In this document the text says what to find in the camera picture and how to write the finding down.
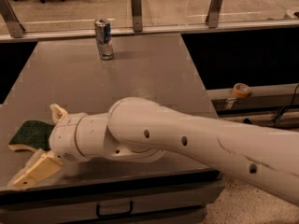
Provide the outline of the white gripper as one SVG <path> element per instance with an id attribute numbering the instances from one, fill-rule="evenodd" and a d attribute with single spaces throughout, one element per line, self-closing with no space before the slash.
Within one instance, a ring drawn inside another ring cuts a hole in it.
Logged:
<path id="1" fill-rule="evenodd" d="M 78 125 L 87 114 L 68 114 L 57 104 L 51 104 L 50 110 L 56 124 L 50 135 L 50 149 L 65 161 L 87 161 L 77 144 Z M 13 188 L 31 188 L 57 173 L 64 163 L 52 151 L 39 149 L 7 185 Z"/>

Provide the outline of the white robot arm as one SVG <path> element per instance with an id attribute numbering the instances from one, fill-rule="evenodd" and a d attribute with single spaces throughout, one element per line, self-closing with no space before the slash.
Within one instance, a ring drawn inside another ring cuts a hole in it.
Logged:
<path id="1" fill-rule="evenodd" d="M 30 120 L 10 141 L 32 158 L 9 182 L 28 189 L 65 161 L 151 162 L 166 151 L 199 161 L 299 205 L 299 133 L 187 115 L 143 98 L 120 99 L 106 113 L 50 107 L 53 123 Z"/>

